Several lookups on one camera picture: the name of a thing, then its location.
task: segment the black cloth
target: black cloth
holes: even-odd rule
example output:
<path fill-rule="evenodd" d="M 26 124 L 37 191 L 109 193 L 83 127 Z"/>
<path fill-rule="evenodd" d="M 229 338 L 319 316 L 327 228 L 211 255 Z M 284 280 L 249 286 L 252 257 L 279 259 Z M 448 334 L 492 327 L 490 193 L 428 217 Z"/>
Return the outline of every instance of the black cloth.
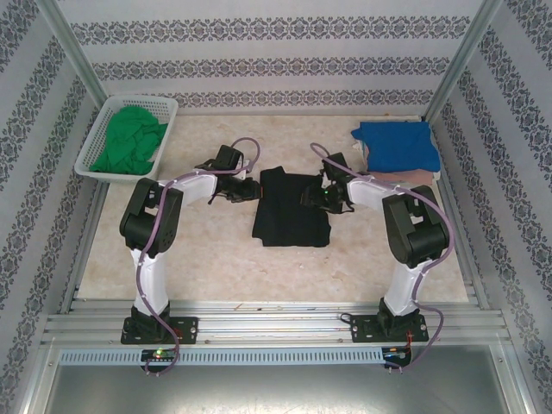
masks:
<path fill-rule="evenodd" d="M 301 246 L 323 248 L 329 244 L 328 214 L 301 205 L 304 189 L 321 177 L 287 174 L 278 166 L 260 172 L 262 197 L 253 226 L 253 237 L 265 247 Z"/>

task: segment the perforated metal strip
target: perforated metal strip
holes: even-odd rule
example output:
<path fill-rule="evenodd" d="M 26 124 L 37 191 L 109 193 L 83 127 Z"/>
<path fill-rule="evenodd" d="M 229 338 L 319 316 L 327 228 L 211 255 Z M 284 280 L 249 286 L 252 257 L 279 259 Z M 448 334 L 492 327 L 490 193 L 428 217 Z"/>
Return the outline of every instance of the perforated metal strip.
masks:
<path fill-rule="evenodd" d="M 64 350 L 61 366 L 135 366 L 140 349 Z M 185 349 L 178 365 L 338 365 L 383 363 L 381 348 Z"/>

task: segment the metal floor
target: metal floor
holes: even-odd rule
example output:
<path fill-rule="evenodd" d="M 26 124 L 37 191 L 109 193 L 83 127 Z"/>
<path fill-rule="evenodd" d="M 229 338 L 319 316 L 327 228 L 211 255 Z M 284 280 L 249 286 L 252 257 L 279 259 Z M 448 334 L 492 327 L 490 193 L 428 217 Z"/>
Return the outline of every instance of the metal floor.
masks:
<path fill-rule="evenodd" d="M 435 347 L 415 370 L 374 365 L 59 367 L 50 414 L 499 414 L 508 412 L 488 347 Z"/>

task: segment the patterned wallpaper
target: patterned wallpaper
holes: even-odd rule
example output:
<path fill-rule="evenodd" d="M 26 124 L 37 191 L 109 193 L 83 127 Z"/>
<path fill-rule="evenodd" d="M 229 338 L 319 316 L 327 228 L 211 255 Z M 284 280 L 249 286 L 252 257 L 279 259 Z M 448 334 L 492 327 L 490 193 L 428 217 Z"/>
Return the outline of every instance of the patterned wallpaper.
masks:
<path fill-rule="evenodd" d="M 72 166 L 97 113 L 32 0 L 0 1 L 0 413 L 60 307 L 96 184 Z"/>
<path fill-rule="evenodd" d="M 504 1 L 434 130 L 538 412 L 552 412 L 552 8 Z"/>
<path fill-rule="evenodd" d="M 480 3 L 59 0 L 110 95 L 190 114 L 422 115 Z"/>

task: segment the folded blue shirt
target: folded blue shirt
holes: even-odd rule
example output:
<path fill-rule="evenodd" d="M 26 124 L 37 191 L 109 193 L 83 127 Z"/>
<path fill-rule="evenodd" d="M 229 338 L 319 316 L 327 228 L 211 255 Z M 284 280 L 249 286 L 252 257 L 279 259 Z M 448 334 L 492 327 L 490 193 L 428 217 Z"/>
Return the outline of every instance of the folded blue shirt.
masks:
<path fill-rule="evenodd" d="M 441 170 L 427 122 L 361 122 L 361 127 L 351 135 L 370 150 L 368 171 L 397 173 L 419 168 L 437 173 Z"/>

